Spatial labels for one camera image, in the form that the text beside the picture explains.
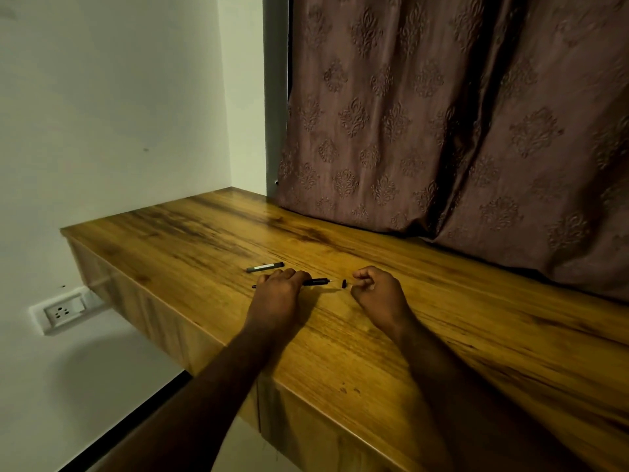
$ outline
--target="electrical outlet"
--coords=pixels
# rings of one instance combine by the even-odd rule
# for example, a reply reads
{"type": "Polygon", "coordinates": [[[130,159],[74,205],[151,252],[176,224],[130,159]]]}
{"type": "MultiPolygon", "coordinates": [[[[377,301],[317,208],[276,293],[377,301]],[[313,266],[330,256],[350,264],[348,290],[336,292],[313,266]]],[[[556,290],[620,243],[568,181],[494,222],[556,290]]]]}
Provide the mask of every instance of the electrical outlet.
{"type": "Polygon", "coordinates": [[[31,306],[30,313],[44,334],[78,320],[103,305],[89,288],[81,287],[63,296],[31,306]]]}

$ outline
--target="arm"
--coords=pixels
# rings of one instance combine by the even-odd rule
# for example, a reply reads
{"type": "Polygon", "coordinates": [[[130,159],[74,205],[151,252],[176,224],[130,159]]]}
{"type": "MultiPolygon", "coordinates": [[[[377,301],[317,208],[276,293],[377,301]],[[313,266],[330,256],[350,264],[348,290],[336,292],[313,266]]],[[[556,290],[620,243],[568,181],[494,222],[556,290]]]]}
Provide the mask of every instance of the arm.
{"type": "Polygon", "coordinates": [[[256,377],[294,327],[297,296],[309,278],[293,269],[262,275],[242,331],[116,447],[99,472],[210,470],[256,377]]]}
{"type": "Polygon", "coordinates": [[[354,277],[352,296],[410,365],[456,470],[591,470],[430,332],[397,279],[375,267],[354,277]]]}

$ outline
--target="patterned curtain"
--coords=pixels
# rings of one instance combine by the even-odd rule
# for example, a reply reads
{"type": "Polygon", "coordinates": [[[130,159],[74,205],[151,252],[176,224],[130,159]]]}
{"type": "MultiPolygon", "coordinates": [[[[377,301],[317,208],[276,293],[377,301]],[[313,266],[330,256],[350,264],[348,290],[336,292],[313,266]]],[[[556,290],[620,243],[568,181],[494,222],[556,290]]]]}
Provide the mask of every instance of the patterned curtain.
{"type": "Polygon", "coordinates": [[[295,0],[279,205],[629,301],[629,0],[295,0]]]}

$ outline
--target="wooden tabletop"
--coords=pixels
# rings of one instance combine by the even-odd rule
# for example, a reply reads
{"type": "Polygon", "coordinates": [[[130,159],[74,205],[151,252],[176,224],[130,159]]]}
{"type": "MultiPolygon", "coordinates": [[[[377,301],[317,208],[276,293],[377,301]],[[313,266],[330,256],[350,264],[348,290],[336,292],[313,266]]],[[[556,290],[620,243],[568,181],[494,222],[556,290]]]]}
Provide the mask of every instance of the wooden tabletop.
{"type": "Polygon", "coordinates": [[[393,344],[340,288],[389,270],[429,328],[600,470],[629,469],[629,309],[426,246],[291,213],[224,189],[63,229],[223,344],[256,276],[283,261],[335,282],[308,289],[308,323],[273,379],[401,469],[443,444],[393,344]]]}

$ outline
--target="person's right arm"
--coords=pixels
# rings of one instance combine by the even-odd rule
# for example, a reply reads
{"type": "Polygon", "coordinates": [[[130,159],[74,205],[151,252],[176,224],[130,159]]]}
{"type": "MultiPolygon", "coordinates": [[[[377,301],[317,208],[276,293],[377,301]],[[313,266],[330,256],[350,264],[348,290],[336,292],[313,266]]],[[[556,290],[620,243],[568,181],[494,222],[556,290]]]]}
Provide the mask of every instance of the person's right arm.
{"type": "Polygon", "coordinates": [[[456,470],[591,470],[425,327],[396,278],[375,267],[354,277],[352,296],[406,358],[456,470]]]}

